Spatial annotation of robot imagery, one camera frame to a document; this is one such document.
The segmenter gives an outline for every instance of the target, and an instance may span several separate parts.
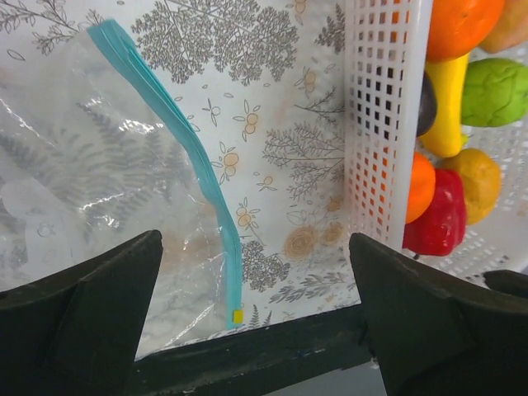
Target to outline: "banana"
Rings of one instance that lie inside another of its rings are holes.
[[[464,147],[460,115],[468,63],[469,54],[446,62],[426,63],[438,112],[431,129],[419,139],[427,150],[440,158],[454,157]]]

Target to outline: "blue zipper seal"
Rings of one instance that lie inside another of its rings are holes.
[[[135,88],[187,151],[202,193],[216,206],[220,233],[227,252],[226,327],[238,327],[239,324],[233,319],[235,312],[242,309],[242,245],[204,146],[189,120],[138,54],[134,41],[116,21],[104,21],[87,32],[112,67]]]

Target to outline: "basket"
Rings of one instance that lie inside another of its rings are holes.
[[[349,232],[361,232],[401,251],[417,114],[433,0],[351,0],[346,3],[346,175]],[[472,60],[487,55],[480,50]],[[526,48],[496,56],[528,61]],[[502,168],[496,209],[468,227],[448,257],[428,265],[481,283],[499,267],[522,271],[528,246],[528,119],[502,128],[469,130]]]

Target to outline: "tablecloth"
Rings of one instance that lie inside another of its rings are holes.
[[[359,301],[343,254],[344,2],[0,0],[0,73],[116,19],[218,175],[243,244],[241,329],[267,326]]]

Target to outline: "ziplock bag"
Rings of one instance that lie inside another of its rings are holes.
[[[159,229],[136,357],[236,326],[241,246],[210,161],[115,21],[0,82],[0,179],[0,290]]]

